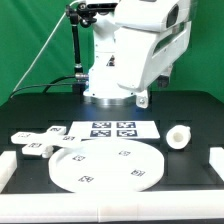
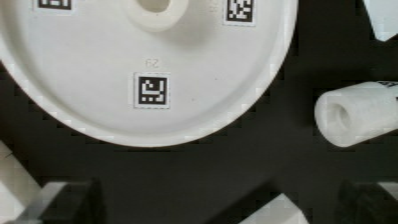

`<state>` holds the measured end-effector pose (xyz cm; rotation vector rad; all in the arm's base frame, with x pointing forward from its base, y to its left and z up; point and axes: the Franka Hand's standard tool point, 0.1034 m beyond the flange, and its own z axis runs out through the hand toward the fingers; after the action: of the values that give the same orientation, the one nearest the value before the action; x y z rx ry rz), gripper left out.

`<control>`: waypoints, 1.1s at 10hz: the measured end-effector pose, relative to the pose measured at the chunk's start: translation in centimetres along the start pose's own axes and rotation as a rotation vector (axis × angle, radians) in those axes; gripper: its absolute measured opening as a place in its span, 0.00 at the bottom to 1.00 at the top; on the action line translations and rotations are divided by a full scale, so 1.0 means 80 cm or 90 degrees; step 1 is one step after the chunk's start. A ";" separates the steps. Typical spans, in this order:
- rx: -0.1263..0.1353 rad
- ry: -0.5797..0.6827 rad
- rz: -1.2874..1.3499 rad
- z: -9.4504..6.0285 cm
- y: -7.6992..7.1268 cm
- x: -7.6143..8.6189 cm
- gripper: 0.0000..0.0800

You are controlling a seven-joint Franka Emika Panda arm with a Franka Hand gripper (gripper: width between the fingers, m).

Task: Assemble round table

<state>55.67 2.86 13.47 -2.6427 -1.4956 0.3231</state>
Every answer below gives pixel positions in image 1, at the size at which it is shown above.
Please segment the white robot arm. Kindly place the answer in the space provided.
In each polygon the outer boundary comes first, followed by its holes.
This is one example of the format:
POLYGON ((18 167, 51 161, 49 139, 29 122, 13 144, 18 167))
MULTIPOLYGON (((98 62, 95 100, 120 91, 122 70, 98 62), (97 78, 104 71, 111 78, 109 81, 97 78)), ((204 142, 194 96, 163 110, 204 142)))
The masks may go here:
POLYGON ((188 47, 192 6, 193 0, 84 0, 79 10, 94 34, 85 100, 146 108, 148 87, 168 79, 188 47))

